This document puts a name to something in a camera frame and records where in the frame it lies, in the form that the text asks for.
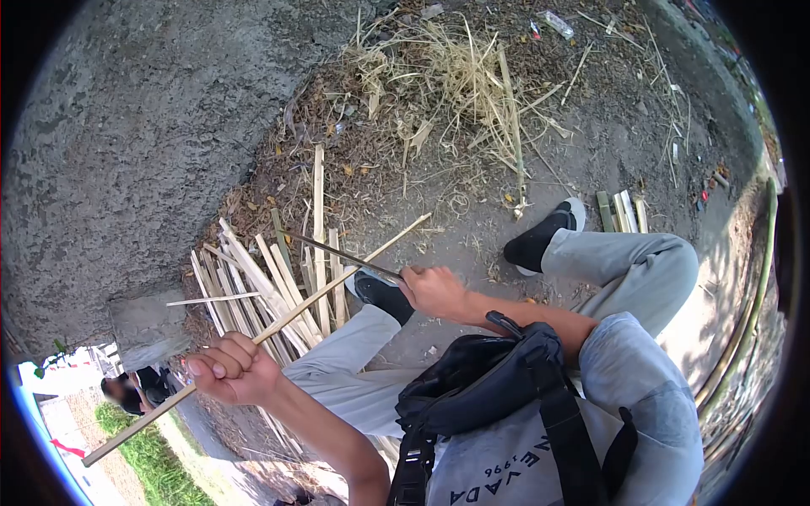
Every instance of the knife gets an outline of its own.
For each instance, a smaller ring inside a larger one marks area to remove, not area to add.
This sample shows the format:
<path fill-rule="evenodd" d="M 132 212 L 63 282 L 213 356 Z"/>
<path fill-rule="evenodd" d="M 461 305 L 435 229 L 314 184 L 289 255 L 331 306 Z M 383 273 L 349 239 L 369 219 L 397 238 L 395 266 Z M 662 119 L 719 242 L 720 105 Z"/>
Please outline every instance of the knife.
<path fill-rule="evenodd" d="M 388 269 L 383 269 L 382 267 L 377 267 L 374 264 L 370 264 L 370 263 L 368 263 L 368 262 L 366 262 L 364 260 L 360 260 L 359 258 L 354 258 L 352 255 L 350 255 L 348 253 L 344 253 L 344 252 L 340 251 L 339 249 L 331 248 L 330 246 L 327 246 L 326 244 L 321 244 L 321 243 L 317 242 L 315 239 L 310 239 L 308 237 L 299 236 L 295 232 L 282 231 L 281 233 L 287 234 L 288 236 L 290 236 L 290 237 L 292 237 L 294 239 L 304 241 L 306 244 L 309 244 L 310 246 L 314 246 L 315 248 L 320 248 L 320 249 L 322 249 L 324 251 L 328 251 L 329 253 L 337 255 L 337 256 L 341 257 L 343 260 L 347 260 L 347 261 L 351 262 L 352 264 L 354 264 L 356 266 L 368 267 L 371 270 L 375 270 L 375 271 L 377 271 L 377 272 L 379 272 L 381 274 L 385 274 L 386 276 L 389 276 L 389 277 L 391 277 L 393 279 L 399 279 L 401 281 L 404 281 L 402 276 L 400 276 L 399 274 L 397 274 L 397 273 L 395 273 L 393 271 L 390 271 Z"/>

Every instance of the black shoulder strap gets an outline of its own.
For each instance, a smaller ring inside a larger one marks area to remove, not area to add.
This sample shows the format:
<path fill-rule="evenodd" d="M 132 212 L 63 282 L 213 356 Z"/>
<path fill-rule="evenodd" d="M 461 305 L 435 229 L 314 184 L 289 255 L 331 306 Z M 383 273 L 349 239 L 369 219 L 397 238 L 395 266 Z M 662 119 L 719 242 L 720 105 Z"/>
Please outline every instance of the black shoulder strap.
<path fill-rule="evenodd" d="M 562 367 L 540 350 L 529 354 L 526 364 L 540 399 L 540 416 L 560 475 L 565 506 L 608 504 L 625 480 L 638 442 L 629 410 L 619 409 L 625 425 L 616 434 L 600 469 L 577 404 L 579 394 Z"/>
<path fill-rule="evenodd" d="M 540 416 L 560 475 L 565 506 L 606 506 L 608 492 L 577 399 L 566 388 L 562 368 L 538 349 L 526 357 L 540 399 Z"/>
<path fill-rule="evenodd" d="M 625 424 L 619 429 L 602 462 L 602 478 L 607 488 L 607 498 L 613 500 L 625 482 L 630 461 L 638 445 L 638 431 L 633 416 L 626 407 L 619 408 L 619 416 Z"/>
<path fill-rule="evenodd" d="M 424 506 L 428 480 L 436 456 L 435 435 L 426 435 L 420 426 L 411 425 L 399 446 L 399 462 L 391 480 L 386 506 Z"/>

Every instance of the grass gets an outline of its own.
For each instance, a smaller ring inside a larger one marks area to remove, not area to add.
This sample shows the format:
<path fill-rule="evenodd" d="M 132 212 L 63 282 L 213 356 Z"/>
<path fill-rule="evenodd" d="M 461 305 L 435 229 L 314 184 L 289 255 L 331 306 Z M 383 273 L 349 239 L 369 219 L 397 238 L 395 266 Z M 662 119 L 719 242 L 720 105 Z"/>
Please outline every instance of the grass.
<path fill-rule="evenodd" d="M 96 419 L 108 436 L 115 436 L 137 418 L 109 402 L 96 407 Z M 214 501 L 186 473 L 155 425 L 147 425 L 118 447 L 143 483 L 151 506 L 214 505 Z"/>

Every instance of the hand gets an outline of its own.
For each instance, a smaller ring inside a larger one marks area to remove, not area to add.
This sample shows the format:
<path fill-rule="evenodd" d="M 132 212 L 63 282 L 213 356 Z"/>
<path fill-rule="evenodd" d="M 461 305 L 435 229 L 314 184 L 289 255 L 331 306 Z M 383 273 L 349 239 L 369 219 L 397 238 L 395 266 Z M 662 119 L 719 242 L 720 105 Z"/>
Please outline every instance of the hand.
<path fill-rule="evenodd" d="M 417 311 L 455 323 L 464 320 L 469 293 L 447 267 L 404 267 L 399 289 Z"/>
<path fill-rule="evenodd" d="M 134 385 L 136 389 L 141 388 L 141 379 L 138 378 L 137 372 L 129 372 L 127 373 L 127 376 L 130 377 L 130 381 L 132 381 L 132 385 Z"/>
<path fill-rule="evenodd" d="M 266 405 L 281 374 L 264 349 L 238 332 L 226 332 L 204 353 L 187 356 L 185 365 L 200 392 L 226 404 Z"/>

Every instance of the white sole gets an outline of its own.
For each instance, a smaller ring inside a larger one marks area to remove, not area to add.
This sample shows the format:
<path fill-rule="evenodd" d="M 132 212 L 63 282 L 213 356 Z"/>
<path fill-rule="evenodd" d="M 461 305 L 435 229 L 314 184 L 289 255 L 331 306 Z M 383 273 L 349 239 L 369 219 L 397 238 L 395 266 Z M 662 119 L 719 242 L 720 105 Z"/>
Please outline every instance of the white sole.
<path fill-rule="evenodd" d="M 569 205 L 571 205 L 571 214 L 573 215 L 574 220 L 577 222 L 576 232 L 582 232 L 585 230 L 585 204 L 583 204 L 582 201 L 576 197 L 566 198 L 563 202 L 567 202 Z M 527 278 L 538 274 L 533 270 L 528 270 L 521 266 L 515 266 L 515 268 L 518 269 L 520 274 L 523 274 Z"/>

